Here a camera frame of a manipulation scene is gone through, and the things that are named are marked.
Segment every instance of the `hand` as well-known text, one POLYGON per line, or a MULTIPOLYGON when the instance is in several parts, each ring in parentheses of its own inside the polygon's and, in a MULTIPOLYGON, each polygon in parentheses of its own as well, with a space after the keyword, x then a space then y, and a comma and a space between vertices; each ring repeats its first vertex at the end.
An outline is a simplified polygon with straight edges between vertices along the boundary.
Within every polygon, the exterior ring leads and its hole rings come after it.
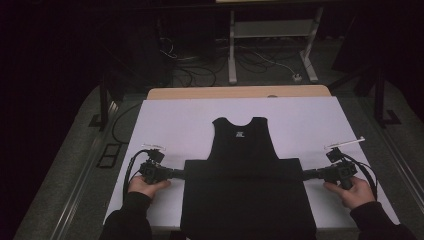
POLYGON ((372 194, 370 185, 368 185, 367 181, 357 177, 352 177, 350 181, 353 186, 349 190, 344 190, 343 188, 329 182, 325 182, 324 187, 331 192, 337 193, 337 195, 339 195, 342 199, 343 206, 350 210, 353 210, 362 204, 375 201, 374 195, 372 194))
POLYGON ((171 185, 171 182, 168 180, 149 185, 144 182, 144 177, 135 176, 130 181, 128 192, 143 193, 144 195, 153 199, 158 190, 167 188, 169 185, 171 185))

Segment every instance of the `vest logo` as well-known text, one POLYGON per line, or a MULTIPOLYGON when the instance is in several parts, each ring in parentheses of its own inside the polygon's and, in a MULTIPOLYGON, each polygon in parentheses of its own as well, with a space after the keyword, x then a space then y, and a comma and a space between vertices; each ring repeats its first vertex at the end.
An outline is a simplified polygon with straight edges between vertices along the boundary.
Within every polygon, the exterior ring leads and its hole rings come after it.
POLYGON ((244 137, 244 132, 237 132, 236 137, 244 137))

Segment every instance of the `black sleeve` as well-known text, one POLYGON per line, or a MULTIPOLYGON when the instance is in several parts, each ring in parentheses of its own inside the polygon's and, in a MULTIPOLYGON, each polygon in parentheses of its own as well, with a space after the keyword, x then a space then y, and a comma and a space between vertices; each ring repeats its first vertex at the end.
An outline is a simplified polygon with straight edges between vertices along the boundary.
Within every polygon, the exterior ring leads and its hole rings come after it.
POLYGON ((106 219, 99 239, 152 239, 152 230, 146 219, 150 202, 151 199, 142 193, 128 193, 122 208, 106 219))
POLYGON ((369 202, 350 212, 361 233, 359 240, 416 240, 404 225, 394 224, 384 211, 381 203, 369 202))

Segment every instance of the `gray floor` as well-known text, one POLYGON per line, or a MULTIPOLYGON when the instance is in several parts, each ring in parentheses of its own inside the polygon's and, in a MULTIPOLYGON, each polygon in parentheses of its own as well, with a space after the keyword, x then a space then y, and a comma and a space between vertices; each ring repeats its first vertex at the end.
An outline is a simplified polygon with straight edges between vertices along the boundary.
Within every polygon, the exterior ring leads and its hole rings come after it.
MULTIPOLYGON (((280 63, 286 64, 303 76, 301 84, 310 84, 301 65, 297 52, 304 45, 302 39, 271 39, 238 42, 239 46, 261 51, 264 56, 273 56, 280 63), (275 41, 282 48, 266 48, 269 41, 275 41)), ((341 40, 317 41, 311 51, 311 61, 320 79, 319 84, 329 85, 344 73, 331 70, 341 40)), ((246 58, 260 61, 245 48, 237 48, 238 85, 292 85, 291 71, 280 66, 268 68, 261 65, 246 64, 246 58)), ((208 86, 214 81, 215 86, 228 86, 226 58, 219 58, 214 64, 200 62, 198 59, 182 61, 179 64, 186 71, 174 73, 174 87, 191 85, 208 86), (197 74, 188 75, 187 70, 197 74)), ((351 81, 333 92, 337 96, 345 114, 357 136, 366 136, 361 144, 371 166, 376 171, 381 185, 393 205, 400 221, 406 224, 418 237, 424 239, 424 215, 417 204, 420 199, 414 197, 410 179, 402 177, 399 159, 411 169, 416 182, 424 184, 424 125, 406 104, 402 94, 392 85, 386 85, 386 109, 392 109, 400 118, 401 125, 381 129, 372 118, 373 96, 358 98, 353 94, 356 81, 351 81)), ((136 121, 139 104, 145 96, 131 95, 124 101, 110 108, 110 124, 105 131, 88 127, 93 115, 99 113, 98 89, 87 97, 75 117, 74 125, 60 149, 55 162, 46 176, 30 210, 27 213, 15 239, 96 239, 102 229, 108 201, 113 191, 116 177, 121 168, 126 145, 122 145, 118 161, 112 169, 100 169, 95 165, 108 143, 116 143, 112 136, 113 123, 115 137, 129 141, 132 127, 136 121)), ((326 231, 317 234, 318 239, 356 239, 357 231, 326 231)), ((156 233, 155 239, 166 239, 167 234, 156 233)))

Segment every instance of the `person's arm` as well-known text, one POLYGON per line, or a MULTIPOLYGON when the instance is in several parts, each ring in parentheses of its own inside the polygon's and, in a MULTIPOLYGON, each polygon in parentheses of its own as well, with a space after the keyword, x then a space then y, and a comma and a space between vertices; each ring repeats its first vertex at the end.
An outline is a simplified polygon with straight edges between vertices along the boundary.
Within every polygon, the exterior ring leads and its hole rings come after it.
POLYGON ((170 184, 169 181, 162 181, 148 185, 143 177, 134 177, 122 208, 108 216, 99 239, 152 239, 146 212, 155 193, 170 184))
POLYGON ((353 187, 349 190, 328 182, 324 187, 338 194, 343 205, 352 210, 350 215, 361 231, 359 240, 416 240, 407 227, 390 220, 381 203, 375 200, 367 181, 357 177, 352 177, 351 181, 353 187))

